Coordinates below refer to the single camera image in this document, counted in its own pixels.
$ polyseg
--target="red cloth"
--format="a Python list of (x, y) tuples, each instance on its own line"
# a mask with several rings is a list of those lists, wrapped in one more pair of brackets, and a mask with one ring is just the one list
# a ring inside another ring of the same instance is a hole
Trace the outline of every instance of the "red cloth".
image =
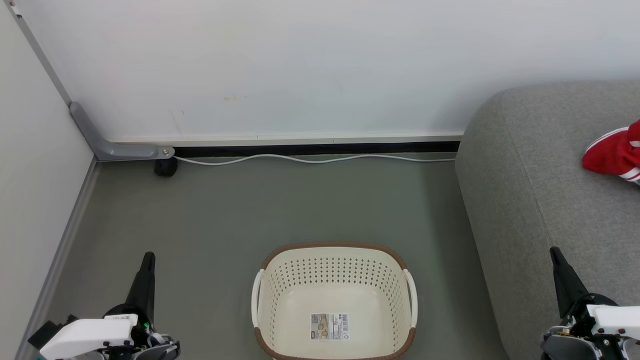
[(582, 157), (582, 167), (640, 183), (640, 120), (591, 143)]

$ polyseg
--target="black baseboard strip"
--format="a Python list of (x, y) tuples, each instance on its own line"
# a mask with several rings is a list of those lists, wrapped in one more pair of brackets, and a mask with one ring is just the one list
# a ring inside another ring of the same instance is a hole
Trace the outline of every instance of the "black baseboard strip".
[(460, 142), (342, 143), (327, 145), (269, 145), (230, 147), (176, 147), (180, 158), (245, 157), (257, 154), (338, 155), (391, 152), (456, 152)]

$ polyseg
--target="baseboard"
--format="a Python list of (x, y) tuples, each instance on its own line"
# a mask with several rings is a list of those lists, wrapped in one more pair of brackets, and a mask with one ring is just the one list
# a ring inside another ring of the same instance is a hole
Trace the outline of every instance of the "baseboard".
[(27, 324), (27, 328), (22, 337), (22, 341), (15, 355), (15, 360), (34, 360), (38, 354), (38, 350), (27, 343), (27, 339), (47, 320), (47, 314), (49, 313), (49, 307), (53, 300), (53, 295), (58, 285), (60, 275), (62, 274), (63, 265), (67, 260), (67, 256), (71, 249), (74, 238), (76, 237), (77, 229), (82, 220), (84, 211), (89, 203), (89, 198), (93, 192), (95, 181), (98, 178), (99, 167), (96, 167), (96, 159), (93, 158), (91, 165), (87, 171), (87, 175), (84, 178), (84, 183), (76, 199), (76, 203), (67, 222), (67, 227), (62, 235), (60, 244), (56, 251), (56, 255), (53, 257), (53, 262), (49, 268), (49, 273), (45, 279), (40, 296), (36, 302), (36, 306), (31, 314), (31, 319)]
[(230, 147), (269, 145), (328, 145), (351, 143), (415, 143), (458, 142), (463, 131), (439, 133), (364, 133), (309, 135), (257, 135), (257, 136), (185, 136), (177, 138), (108, 138), (110, 142), (127, 144), (154, 144), (173, 147)]
[(390, 154), (398, 152), (457, 152), (460, 142), (409, 142), (409, 143), (331, 143), (306, 145), (265, 146), (187, 146), (175, 147), (175, 155), (181, 158), (235, 158), (257, 154), (285, 156), (340, 155), (340, 154)]

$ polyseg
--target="metal bracket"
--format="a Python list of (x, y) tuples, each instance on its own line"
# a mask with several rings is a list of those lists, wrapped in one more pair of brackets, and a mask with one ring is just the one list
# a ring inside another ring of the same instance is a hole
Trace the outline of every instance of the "metal bracket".
[(100, 135), (78, 102), (72, 102), (69, 113), (98, 161), (170, 159), (175, 150), (170, 146), (120, 145)]

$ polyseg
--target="wall trim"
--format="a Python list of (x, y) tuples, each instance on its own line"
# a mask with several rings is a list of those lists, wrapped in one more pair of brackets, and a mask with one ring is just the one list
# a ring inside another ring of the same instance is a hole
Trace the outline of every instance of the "wall trim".
[(258, 154), (285, 156), (393, 154), (404, 152), (457, 152), (460, 142), (403, 142), (403, 143), (329, 143), (306, 145), (265, 146), (185, 146), (176, 147), (181, 158), (237, 158)]
[(96, 164), (97, 159), (94, 156), (84, 178), (84, 183), (82, 184), (80, 192), (78, 193), (74, 208), (71, 211), (71, 215), (69, 216), (69, 221), (67, 222), (65, 232), (62, 234), (62, 239), (60, 240), (60, 244), (58, 245), (56, 254), (53, 257), (53, 262), (51, 263), (51, 267), (49, 268), (49, 273), (45, 278), (42, 290), (40, 290), (40, 296), (38, 296), (36, 306), (33, 309), (33, 313), (31, 314), (29, 323), (27, 324), (24, 335), (22, 336), (22, 341), (20, 342), (20, 346), (18, 347), (18, 351), (16, 352), (15, 360), (36, 359), (38, 350), (36, 350), (35, 347), (29, 345), (27, 339), (29, 339), (29, 337), (31, 337), (31, 335), (33, 335), (33, 333), (40, 326), (42, 326), (42, 324), (49, 320), (47, 319), (47, 315), (49, 314), (49, 307), (51, 306), (53, 296), (56, 292), (56, 288), (58, 287), (58, 281), (60, 280), (60, 276), (62, 275), (64, 264), (67, 261), (69, 251), (71, 250), (71, 245), (73, 244), (74, 238), (76, 237), (76, 232), (78, 230), (78, 227), (80, 226), (84, 211), (89, 203), (89, 198), (91, 197), (95, 182), (98, 178), (100, 168), (96, 167)]
[(183, 136), (176, 138), (108, 138), (110, 142), (173, 147), (326, 145), (340, 143), (458, 142), (464, 131), (439, 133), (360, 133), (319, 135)]
[(62, 81), (60, 81), (60, 78), (56, 74), (56, 71), (53, 69), (53, 66), (51, 66), (51, 62), (49, 62), (49, 59), (47, 59), (47, 56), (45, 55), (44, 51), (42, 51), (42, 48), (40, 47), (38, 40), (36, 40), (36, 37), (31, 32), (31, 29), (27, 25), (27, 22), (24, 19), (24, 17), (22, 16), (18, 17), (16, 15), (15, 8), (11, 6), (10, 2), (11, 0), (4, 0), (4, 3), (6, 7), (9, 9), (9, 12), (11, 13), (13, 19), (18, 23), (18, 27), (20, 28), (20, 30), (22, 30), (22, 34), (24, 34), (24, 37), (27, 39), (27, 42), (33, 49), (33, 52), (36, 53), (38, 60), (40, 60), (42, 67), (49, 75), (51, 82), (60, 93), (60, 96), (65, 101), (65, 104), (67, 104), (67, 106), (71, 105), (71, 96), (69, 96), (67, 89), (65, 89), (64, 85), (62, 85)]

